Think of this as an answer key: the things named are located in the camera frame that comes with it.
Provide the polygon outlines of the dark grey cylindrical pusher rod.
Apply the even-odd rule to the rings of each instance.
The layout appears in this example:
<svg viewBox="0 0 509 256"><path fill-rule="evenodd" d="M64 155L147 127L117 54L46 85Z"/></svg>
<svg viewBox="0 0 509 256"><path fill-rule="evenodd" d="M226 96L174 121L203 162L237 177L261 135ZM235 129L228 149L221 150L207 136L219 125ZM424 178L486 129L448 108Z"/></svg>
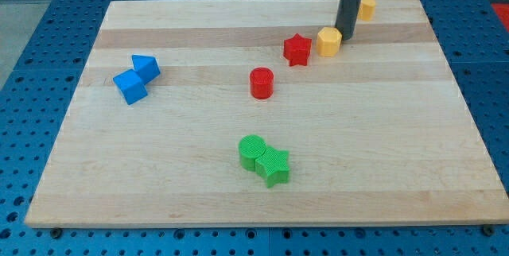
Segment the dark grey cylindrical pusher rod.
<svg viewBox="0 0 509 256"><path fill-rule="evenodd" d="M353 36L360 3L361 0L339 1L335 27L341 32L343 41L349 40Z"/></svg>

